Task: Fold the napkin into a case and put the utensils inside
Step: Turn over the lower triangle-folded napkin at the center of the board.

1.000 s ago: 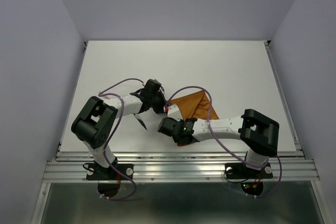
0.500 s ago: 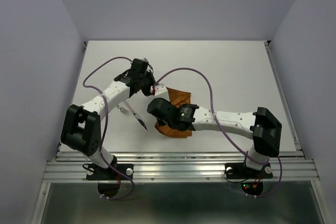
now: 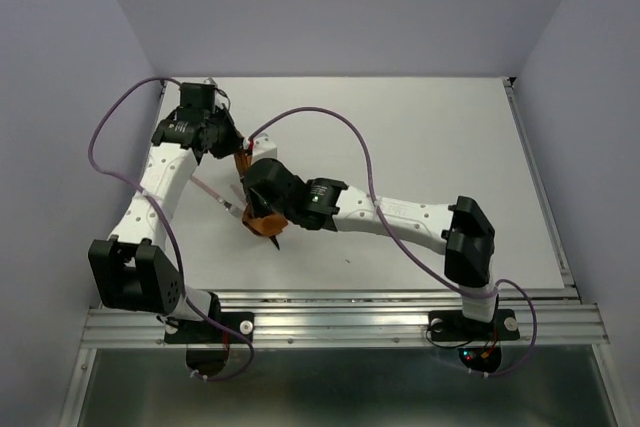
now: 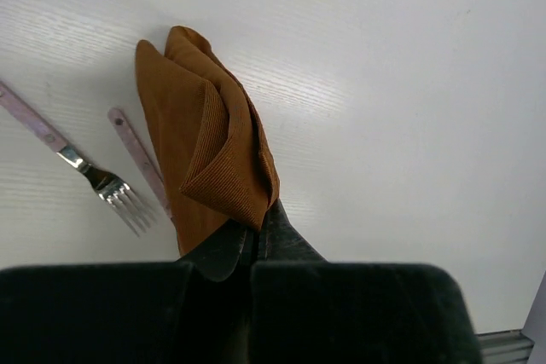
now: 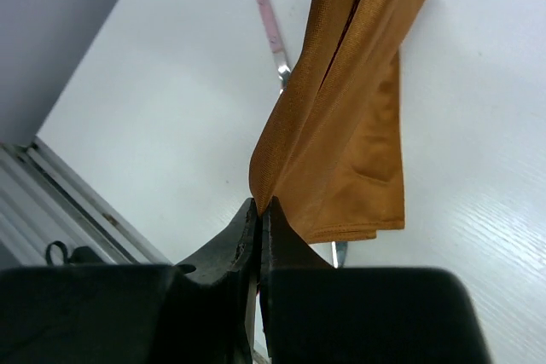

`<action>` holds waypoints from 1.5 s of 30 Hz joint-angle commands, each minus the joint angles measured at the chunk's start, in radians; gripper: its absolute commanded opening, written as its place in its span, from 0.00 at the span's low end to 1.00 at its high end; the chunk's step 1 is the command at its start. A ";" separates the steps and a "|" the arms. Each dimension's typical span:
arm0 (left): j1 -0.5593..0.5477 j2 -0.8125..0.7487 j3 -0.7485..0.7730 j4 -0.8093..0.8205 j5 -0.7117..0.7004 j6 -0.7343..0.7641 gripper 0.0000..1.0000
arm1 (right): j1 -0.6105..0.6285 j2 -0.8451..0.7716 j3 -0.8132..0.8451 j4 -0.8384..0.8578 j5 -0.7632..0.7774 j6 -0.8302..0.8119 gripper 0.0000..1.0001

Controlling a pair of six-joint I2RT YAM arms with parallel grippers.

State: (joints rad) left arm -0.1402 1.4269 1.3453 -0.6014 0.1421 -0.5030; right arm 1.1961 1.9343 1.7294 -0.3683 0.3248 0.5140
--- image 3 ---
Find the orange brown cloth napkin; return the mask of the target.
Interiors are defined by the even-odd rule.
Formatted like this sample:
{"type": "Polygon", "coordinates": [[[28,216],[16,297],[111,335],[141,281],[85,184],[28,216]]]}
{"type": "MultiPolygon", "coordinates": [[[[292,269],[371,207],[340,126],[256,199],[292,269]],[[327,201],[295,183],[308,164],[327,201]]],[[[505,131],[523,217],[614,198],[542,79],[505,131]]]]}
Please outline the orange brown cloth napkin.
{"type": "Polygon", "coordinates": [[[246,140],[242,150],[234,154],[236,171],[239,175],[242,190],[245,194],[247,205],[242,216],[243,225],[254,235],[267,238],[278,236],[288,225],[288,221],[280,214],[273,213],[257,198],[253,198],[245,187],[245,174],[253,165],[251,163],[251,149],[253,140],[246,140]]]}

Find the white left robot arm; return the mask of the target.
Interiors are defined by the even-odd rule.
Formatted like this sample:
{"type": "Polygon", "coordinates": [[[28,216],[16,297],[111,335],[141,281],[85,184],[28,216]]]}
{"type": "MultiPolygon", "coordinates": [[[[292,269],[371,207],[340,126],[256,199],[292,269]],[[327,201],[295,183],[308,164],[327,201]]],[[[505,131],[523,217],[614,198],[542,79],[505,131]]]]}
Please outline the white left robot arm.
{"type": "Polygon", "coordinates": [[[180,82],[177,87],[178,104],[155,127],[141,179],[96,169],[134,193],[109,236],[91,243],[88,258],[105,307],[188,321],[191,333],[210,341],[222,331],[220,301],[187,286],[171,221],[202,158],[231,156],[240,151],[243,138],[228,96],[214,82],[180,82]]]}

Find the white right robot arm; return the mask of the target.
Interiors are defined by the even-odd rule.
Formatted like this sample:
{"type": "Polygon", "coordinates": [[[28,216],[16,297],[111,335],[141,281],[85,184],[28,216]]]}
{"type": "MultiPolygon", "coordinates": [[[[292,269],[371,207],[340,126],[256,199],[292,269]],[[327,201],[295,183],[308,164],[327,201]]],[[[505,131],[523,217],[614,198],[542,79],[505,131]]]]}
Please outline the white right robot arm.
{"type": "Polygon", "coordinates": [[[243,187],[258,218],[278,214],[306,230],[380,235],[441,255],[444,278],[460,291],[463,331],[482,337],[495,327],[495,229],[474,199],[460,196],[438,205],[374,199],[339,180],[304,181],[273,158],[254,162],[243,187]]]}

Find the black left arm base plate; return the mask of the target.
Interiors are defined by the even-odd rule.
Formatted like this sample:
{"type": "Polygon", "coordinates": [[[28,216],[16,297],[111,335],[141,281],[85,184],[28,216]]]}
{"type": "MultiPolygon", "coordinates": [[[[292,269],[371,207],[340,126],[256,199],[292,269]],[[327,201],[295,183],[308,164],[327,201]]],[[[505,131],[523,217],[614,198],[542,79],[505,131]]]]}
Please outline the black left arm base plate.
{"type": "MultiPolygon", "coordinates": [[[[223,311],[219,322],[224,327],[244,335],[248,340],[253,340],[255,315],[252,312],[223,311]]],[[[205,321],[192,320],[170,320],[169,325],[165,327],[164,342],[168,345],[243,343],[236,336],[205,321]]]]}

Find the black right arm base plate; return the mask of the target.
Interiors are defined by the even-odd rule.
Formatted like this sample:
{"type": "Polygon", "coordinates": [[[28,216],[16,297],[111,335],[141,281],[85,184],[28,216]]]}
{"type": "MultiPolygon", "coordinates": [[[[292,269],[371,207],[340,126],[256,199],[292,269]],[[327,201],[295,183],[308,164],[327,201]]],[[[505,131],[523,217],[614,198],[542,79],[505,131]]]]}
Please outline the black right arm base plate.
{"type": "Polygon", "coordinates": [[[436,310],[429,313],[427,330],[436,343],[520,339],[519,325],[511,309],[498,309],[488,323],[468,319],[461,310],[436,310]]]}

